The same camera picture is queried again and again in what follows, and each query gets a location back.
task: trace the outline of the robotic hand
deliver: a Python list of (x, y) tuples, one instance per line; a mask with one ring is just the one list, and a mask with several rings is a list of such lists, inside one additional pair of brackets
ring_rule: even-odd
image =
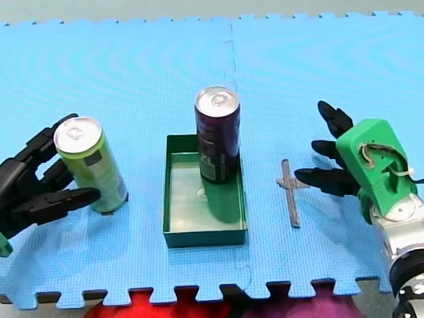
[(68, 215), (100, 198), (94, 188), (63, 190), (73, 180), (63, 161), (56, 161), (39, 180), (38, 167), (57, 153), (53, 136), (68, 115), (52, 127), (46, 127), (27, 142), (14, 158), (0, 164), (0, 257), (8, 257), (12, 246), (8, 239), (33, 223), (41, 225)]
[(387, 121), (366, 119), (353, 125), (341, 109), (324, 101), (319, 112), (334, 141), (314, 140), (317, 153), (342, 169), (299, 169), (296, 178), (322, 192), (360, 200), (364, 220), (380, 236), (396, 297), (393, 318), (424, 318), (424, 204), (403, 148)]

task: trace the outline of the can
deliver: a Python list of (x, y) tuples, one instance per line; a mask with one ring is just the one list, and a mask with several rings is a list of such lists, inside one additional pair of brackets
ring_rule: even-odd
[(195, 118), (202, 177), (217, 184), (231, 180), (239, 166), (239, 98), (226, 87), (205, 88), (196, 97)]
[(90, 207), (111, 214), (128, 200), (128, 191), (100, 124), (89, 117), (64, 121), (54, 133), (54, 144), (78, 187), (94, 187), (100, 199)]

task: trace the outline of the blue foam mat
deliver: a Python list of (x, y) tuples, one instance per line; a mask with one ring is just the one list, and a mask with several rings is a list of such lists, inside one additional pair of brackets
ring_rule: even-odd
[[(332, 165), (309, 147), (330, 138), (320, 99), (356, 121), (389, 119), (410, 165), (424, 172), (413, 141), (423, 118), (424, 19), (322, 17), (0, 28), (0, 159), (76, 111), (102, 123), (130, 191), (113, 217), (86, 208), (13, 238), (0, 293), (32, 309), (42, 292), (60, 292), (59, 308), (82, 307), (90, 290), (107, 290), (106, 305), (129, 304), (128, 290), (141, 288), (153, 289), (153, 302), (175, 301), (176, 286), (199, 286), (198, 301), (221, 299), (227, 284), (263, 298), (269, 282), (290, 282), (292, 297), (307, 297), (313, 280), (335, 280), (344, 295), (359, 291), (355, 279), (377, 277), (388, 292), (381, 245), (355, 199), (299, 190), (301, 228), (292, 229), (275, 180), (283, 158), (292, 170)], [(195, 131), (193, 98), (215, 84), (242, 101), (247, 242), (171, 250), (162, 235), (166, 135)]]

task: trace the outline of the gray floor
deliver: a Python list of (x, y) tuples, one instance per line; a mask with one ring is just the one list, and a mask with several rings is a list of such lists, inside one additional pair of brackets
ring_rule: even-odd
[[(208, 19), (214, 16), (238, 17), (254, 13), (264, 17), (267, 13), (279, 13), (290, 17), (294, 13), (307, 13), (316, 17), (322, 12), (344, 16), (355, 11), (371, 15), (383, 10), (396, 14), (412, 10), (424, 14), (423, 0), (0, 0), (0, 21), (17, 24), (21, 21), (41, 23), (49, 19), (65, 22), (75, 19), (117, 19), (125, 21), (144, 18), (148, 21), (158, 17), (182, 19), (198, 16)], [(360, 282), (362, 293), (354, 298), (367, 318), (391, 317), (393, 297), (378, 293), (377, 282)], [(0, 318), (79, 318), (87, 309), (59, 311), (54, 305), (41, 305), (36, 311), (17, 311), (12, 305), (0, 305)]]

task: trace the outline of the green tray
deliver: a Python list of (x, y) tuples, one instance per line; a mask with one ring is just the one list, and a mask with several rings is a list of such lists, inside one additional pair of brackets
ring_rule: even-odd
[(169, 247), (243, 244), (246, 226), (240, 168), (221, 185), (200, 176), (196, 135), (167, 138), (164, 236)]

